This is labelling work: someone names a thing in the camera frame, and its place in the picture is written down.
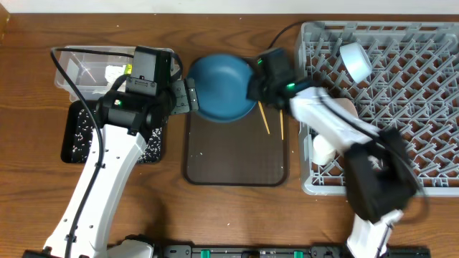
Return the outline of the white cup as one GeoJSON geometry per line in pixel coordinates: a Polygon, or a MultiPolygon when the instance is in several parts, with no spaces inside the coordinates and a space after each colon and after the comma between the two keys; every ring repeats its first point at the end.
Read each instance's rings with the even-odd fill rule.
{"type": "Polygon", "coordinates": [[[322,136],[313,139],[312,162],[319,166],[330,163],[336,155],[336,149],[322,136]]]}

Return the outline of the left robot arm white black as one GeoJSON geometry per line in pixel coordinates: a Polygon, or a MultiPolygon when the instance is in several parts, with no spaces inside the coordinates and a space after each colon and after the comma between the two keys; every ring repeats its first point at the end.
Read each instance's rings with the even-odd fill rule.
{"type": "Polygon", "coordinates": [[[93,139],[85,167],[61,221],[41,251],[24,257],[161,257],[144,236],[108,247],[113,217],[148,139],[169,116],[198,110],[194,81],[174,70],[182,61],[165,49],[137,46],[131,73],[121,75],[91,110],[62,66],[55,66],[87,110],[93,139]]]}

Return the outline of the dark blue plate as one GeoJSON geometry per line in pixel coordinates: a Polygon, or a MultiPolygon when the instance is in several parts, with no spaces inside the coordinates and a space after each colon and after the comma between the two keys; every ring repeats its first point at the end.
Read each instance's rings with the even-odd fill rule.
{"type": "Polygon", "coordinates": [[[211,54],[189,69],[199,103],[198,114],[216,123],[231,123],[245,117],[256,102],[247,98],[253,69],[231,54],[211,54]]]}

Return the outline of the light blue bowl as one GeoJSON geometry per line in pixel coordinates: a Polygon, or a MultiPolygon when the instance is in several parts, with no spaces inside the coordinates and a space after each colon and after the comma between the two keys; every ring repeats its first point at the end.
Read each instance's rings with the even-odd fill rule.
{"type": "Polygon", "coordinates": [[[372,64],[364,48],[358,42],[341,46],[340,55],[345,68],[355,83],[360,83],[372,73],[372,64]]]}

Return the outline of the waste paper wrapper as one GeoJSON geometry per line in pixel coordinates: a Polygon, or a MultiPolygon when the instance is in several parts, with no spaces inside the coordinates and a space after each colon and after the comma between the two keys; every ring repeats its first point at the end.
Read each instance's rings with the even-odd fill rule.
{"type": "Polygon", "coordinates": [[[126,64],[123,66],[108,65],[105,68],[105,79],[108,83],[108,86],[111,86],[121,75],[129,75],[131,70],[131,64],[126,64]]]}

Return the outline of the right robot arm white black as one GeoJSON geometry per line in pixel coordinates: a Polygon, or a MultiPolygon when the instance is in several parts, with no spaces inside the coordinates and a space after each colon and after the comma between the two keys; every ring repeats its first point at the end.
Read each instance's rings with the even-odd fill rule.
{"type": "Polygon", "coordinates": [[[340,106],[319,83],[300,79],[282,48],[250,61],[247,98],[278,110],[323,136],[344,159],[346,197],[355,213],[346,247],[353,257],[387,253],[392,229],[420,190],[406,144],[395,128],[381,130],[340,106]]]}

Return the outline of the pink bowl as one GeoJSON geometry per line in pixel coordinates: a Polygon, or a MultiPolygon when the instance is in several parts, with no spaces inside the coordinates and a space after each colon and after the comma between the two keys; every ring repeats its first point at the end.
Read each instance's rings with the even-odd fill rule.
{"type": "Polygon", "coordinates": [[[354,104],[347,98],[333,99],[333,109],[344,118],[358,118],[358,112],[354,104]]]}

